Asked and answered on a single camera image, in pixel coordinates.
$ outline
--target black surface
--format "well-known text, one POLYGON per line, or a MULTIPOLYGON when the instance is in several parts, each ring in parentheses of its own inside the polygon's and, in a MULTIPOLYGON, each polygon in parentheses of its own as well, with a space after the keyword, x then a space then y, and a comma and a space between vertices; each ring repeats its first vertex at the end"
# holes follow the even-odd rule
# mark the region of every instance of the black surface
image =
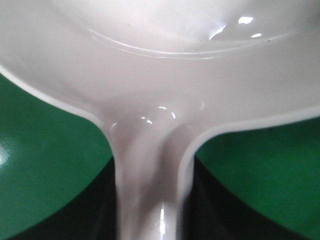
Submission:
MULTIPOLYGON (((244 204, 197 159, 194 172, 184 240, 307 239, 244 204)), ((68 205, 9 240, 114 240, 115 222, 115 171, 111 160, 68 205)))

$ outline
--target white ceramic spoon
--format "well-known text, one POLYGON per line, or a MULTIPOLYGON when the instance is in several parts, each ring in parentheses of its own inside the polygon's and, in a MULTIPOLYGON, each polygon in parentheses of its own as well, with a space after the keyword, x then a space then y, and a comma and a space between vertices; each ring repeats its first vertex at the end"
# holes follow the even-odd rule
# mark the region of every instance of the white ceramic spoon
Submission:
POLYGON ((180 240, 209 138, 320 115, 318 0, 2 0, 0 72, 95 123, 119 240, 180 240))

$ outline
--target green surface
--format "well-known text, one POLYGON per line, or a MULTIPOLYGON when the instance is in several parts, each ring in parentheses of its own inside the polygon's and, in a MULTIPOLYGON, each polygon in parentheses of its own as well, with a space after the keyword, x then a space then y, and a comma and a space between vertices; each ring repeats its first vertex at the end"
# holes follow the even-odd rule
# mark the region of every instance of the green surface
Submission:
POLYGON ((223 134, 204 144, 197 156, 248 205, 320 239, 320 118, 223 134))
MULTIPOLYGON (((224 134, 197 155, 250 206, 320 239, 320 118, 224 134)), ((64 206, 110 157, 107 141, 92 123, 0 76, 0 240, 64 206)))
POLYGON ((0 239, 63 207, 111 156, 92 123, 0 76, 0 239))

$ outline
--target glossy white surface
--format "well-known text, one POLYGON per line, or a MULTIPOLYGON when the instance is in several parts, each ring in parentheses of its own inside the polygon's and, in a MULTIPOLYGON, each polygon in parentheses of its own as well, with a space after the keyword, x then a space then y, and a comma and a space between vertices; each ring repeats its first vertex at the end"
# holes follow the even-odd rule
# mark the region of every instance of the glossy white surface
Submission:
POLYGON ((180 239, 191 159, 207 139, 320 115, 317 0, 2 0, 0 9, 0 72, 106 134, 119 240, 180 239))

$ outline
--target white porcelain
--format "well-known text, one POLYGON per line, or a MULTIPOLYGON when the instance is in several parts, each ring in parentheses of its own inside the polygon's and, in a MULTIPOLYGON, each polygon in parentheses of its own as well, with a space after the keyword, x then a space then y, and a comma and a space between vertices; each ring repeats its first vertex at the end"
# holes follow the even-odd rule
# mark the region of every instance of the white porcelain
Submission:
POLYGON ((119 240, 180 240, 209 138, 320 115, 318 0, 2 0, 0 72, 95 123, 119 240))

